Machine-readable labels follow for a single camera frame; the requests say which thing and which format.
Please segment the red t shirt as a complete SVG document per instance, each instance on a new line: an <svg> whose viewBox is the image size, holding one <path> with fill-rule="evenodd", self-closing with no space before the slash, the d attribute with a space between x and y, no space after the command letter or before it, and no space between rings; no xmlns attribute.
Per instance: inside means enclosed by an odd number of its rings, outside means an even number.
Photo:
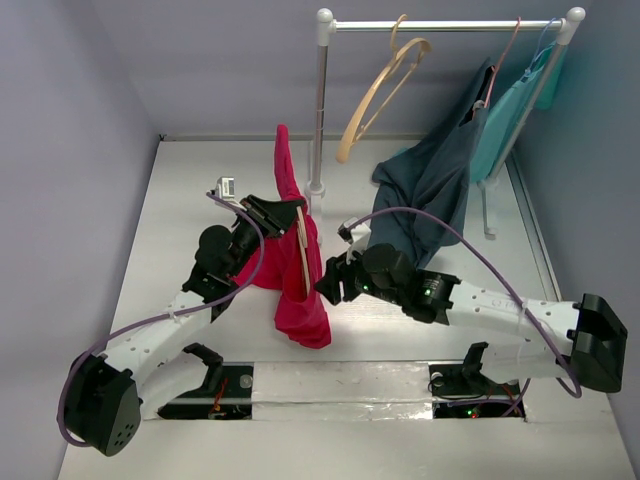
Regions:
<svg viewBox="0 0 640 480"><path fill-rule="evenodd" d="M279 291L274 314L276 329L304 347L321 349L331 343L329 318L320 294L314 290L314 284L322 277L322 258L316 224L306 205L302 211L308 239L310 293L305 291L297 220L284 236L267 239L265 253L255 252L235 280L240 285L250 281L257 287Z"/></svg>

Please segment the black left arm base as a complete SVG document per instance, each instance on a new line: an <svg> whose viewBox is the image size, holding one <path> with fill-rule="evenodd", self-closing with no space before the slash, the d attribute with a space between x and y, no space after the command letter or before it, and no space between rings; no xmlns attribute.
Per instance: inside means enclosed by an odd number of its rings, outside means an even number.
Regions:
<svg viewBox="0 0 640 480"><path fill-rule="evenodd" d="M163 420L250 420L252 418L253 363L226 363L200 343L183 349L187 360L204 367L202 381L158 409Z"/></svg>

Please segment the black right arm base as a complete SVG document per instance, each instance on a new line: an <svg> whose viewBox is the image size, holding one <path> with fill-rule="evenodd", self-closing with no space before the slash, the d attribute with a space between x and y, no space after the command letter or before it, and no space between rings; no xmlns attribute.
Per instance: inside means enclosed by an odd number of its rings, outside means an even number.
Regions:
<svg viewBox="0 0 640 480"><path fill-rule="evenodd" d="M460 362L429 365L434 419L526 418L519 382L499 384L481 372L488 346L477 342Z"/></svg>

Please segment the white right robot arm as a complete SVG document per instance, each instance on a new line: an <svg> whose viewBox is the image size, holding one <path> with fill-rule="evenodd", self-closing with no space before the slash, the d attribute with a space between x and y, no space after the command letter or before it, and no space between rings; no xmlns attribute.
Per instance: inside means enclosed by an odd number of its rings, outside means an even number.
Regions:
<svg viewBox="0 0 640 480"><path fill-rule="evenodd" d="M365 294L422 323L516 337L511 345L481 341L469 347L460 379L473 392L493 383L569 376L594 391L622 387L628 331L598 295L579 302L516 301L454 275L418 269L389 244L330 258L314 288L332 305Z"/></svg>

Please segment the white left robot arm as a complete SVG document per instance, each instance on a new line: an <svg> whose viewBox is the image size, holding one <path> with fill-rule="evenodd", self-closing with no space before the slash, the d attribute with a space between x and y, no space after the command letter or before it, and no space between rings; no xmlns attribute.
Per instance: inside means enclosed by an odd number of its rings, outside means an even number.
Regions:
<svg viewBox="0 0 640 480"><path fill-rule="evenodd" d="M166 310L113 332L72 362L56 415L68 444L94 448L105 456L119 453L140 425L147 405L143 385L182 353L201 359L186 375L195 392L209 395L219 388L221 370L206 361L217 354L188 341L243 291L235 277L251 257L264 258L267 240L282 237L294 226L304 203L254 195L238 202L214 193L208 196L231 210L236 220L230 228L212 225L201 233L189 278Z"/></svg>

